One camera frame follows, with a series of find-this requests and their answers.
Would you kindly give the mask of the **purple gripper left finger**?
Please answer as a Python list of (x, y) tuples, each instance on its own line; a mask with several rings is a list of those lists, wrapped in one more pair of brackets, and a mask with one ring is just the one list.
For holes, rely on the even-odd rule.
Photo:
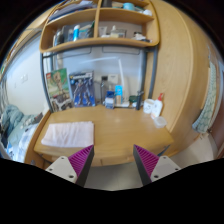
[(90, 145), (73, 155), (60, 156), (47, 171), (83, 187), (94, 157), (94, 146)]

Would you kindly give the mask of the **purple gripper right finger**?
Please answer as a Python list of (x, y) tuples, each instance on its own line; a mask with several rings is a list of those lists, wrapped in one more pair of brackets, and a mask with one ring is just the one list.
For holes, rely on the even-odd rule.
[(138, 146), (133, 146), (133, 156), (144, 186), (180, 170), (167, 156), (157, 156)]

